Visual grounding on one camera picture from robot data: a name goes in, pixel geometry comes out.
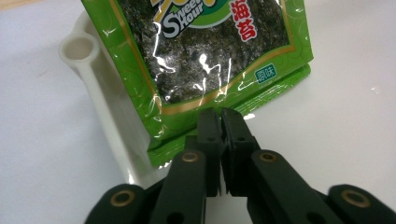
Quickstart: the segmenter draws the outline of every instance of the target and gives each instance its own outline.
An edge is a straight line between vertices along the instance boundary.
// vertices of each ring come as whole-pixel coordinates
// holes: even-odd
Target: white table surface
[[[306,0],[315,59],[247,121],[312,188],[348,183],[396,210],[396,1]],[[123,183],[84,83],[60,60],[79,1],[0,12],[0,223],[82,223]],[[249,223],[208,200],[206,223]]]

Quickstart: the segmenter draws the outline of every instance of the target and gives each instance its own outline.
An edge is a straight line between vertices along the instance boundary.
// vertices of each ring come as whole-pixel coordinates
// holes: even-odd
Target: green package
[[[82,0],[151,136],[171,160],[208,107],[243,115],[310,73],[303,0]]]

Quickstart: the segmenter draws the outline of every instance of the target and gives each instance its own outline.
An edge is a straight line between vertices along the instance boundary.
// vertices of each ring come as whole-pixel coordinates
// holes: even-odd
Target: brass screw hole
[[[345,189],[341,192],[341,197],[352,205],[355,205],[359,208],[370,207],[370,200],[363,194],[357,192],[353,189]]]
[[[130,204],[134,200],[134,192],[128,189],[120,190],[111,196],[111,205],[115,207],[123,207]]]
[[[260,155],[260,160],[267,162],[274,162],[277,160],[277,156],[269,152],[264,152]]]
[[[198,154],[194,153],[194,152],[187,152],[184,153],[183,156],[181,157],[181,159],[183,161],[187,161],[187,162],[195,162],[198,161]]]

